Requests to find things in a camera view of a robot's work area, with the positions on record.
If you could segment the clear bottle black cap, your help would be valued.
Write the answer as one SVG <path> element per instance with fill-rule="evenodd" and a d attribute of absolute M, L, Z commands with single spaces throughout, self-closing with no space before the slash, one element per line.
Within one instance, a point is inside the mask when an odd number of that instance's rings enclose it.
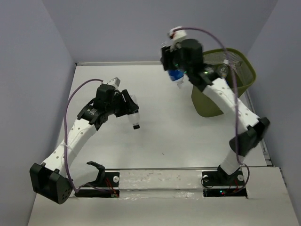
<path fill-rule="evenodd" d="M 130 95 L 133 102 L 138 105 L 137 98 L 135 95 Z M 132 124 L 133 129 L 139 129 L 140 128 L 140 113 L 139 110 L 134 111 L 132 114 L 127 115 L 129 122 Z"/>

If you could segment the blue label bottle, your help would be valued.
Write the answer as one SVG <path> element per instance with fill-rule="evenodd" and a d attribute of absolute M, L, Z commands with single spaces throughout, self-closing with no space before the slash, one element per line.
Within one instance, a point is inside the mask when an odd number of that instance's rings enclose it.
<path fill-rule="evenodd" d="M 184 72 L 182 72 L 179 69 L 176 70 L 168 70 L 166 71 L 168 73 L 168 76 L 170 80 L 177 85 L 178 88 L 182 87 L 183 80 L 184 80 Z"/>

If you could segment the clear crushed bottle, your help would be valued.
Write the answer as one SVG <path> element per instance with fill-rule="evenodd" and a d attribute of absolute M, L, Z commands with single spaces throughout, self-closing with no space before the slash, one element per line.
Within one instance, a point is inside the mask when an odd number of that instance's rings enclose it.
<path fill-rule="evenodd" d="M 216 72 L 219 76 L 226 78 L 230 71 L 230 62 L 225 59 L 221 65 L 219 65 L 216 69 Z"/>

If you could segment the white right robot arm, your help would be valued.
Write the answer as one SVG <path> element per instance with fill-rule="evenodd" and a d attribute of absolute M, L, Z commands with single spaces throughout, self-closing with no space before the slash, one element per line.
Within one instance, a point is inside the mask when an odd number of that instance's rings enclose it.
<path fill-rule="evenodd" d="M 203 108 L 215 105 L 233 123 L 233 138 L 229 141 L 228 153 L 214 171 L 214 179 L 226 185 L 233 180 L 249 152 L 261 142 L 270 121 L 250 111 L 239 99 L 236 78 L 232 79 L 232 86 L 228 84 L 226 78 L 234 67 L 228 50 L 221 50 L 224 60 L 220 64 L 209 64 L 199 41 L 182 39 L 170 46 L 162 46 L 160 61 L 165 71 L 185 74 L 193 85 L 192 91 L 198 91 L 210 101 L 203 103 Z"/>

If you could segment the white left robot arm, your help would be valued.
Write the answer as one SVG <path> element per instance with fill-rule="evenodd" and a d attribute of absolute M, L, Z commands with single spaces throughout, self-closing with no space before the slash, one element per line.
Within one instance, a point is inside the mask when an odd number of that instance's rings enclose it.
<path fill-rule="evenodd" d="M 99 186 L 105 180 L 105 167 L 94 161 L 86 163 L 88 170 L 71 176 L 69 167 L 86 142 L 106 123 L 109 116 L 126 115 L 134 129 L 139 129 L 139 106 L 134 95 L 116 85 L 102 84 L 96 96 L 78 114 L 63 141 L 42 163 L 34 163 L 29 172 L 34 192 L 58 204 L 63 204 L 72 192 L 83 186 Z"/>

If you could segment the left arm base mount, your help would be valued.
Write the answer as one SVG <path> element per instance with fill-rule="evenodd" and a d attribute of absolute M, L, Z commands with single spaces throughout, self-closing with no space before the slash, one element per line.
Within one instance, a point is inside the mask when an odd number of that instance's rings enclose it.
<path fill-rule="evenodd" d="M 74 194 L 77 198 L 119 198 L 119 171 L 107 171 L 95 161 L 88 161 L 87 166 L 98 173 L 94 181 L 81 186 Z"/>

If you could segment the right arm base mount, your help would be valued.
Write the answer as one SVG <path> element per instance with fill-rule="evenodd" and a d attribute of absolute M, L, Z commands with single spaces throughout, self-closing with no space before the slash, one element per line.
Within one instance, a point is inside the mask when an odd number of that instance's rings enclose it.
<path fill-rule="evenodd" d="M 219 166 L 217 170 L 202 171 L 200 183 L 203 196 L 209 197 L 247 197 L 246 184 L 249 182 L 250 169 L 247 167 L 246 178 L 242 169 L 233 174 L 226 174 Z"/>

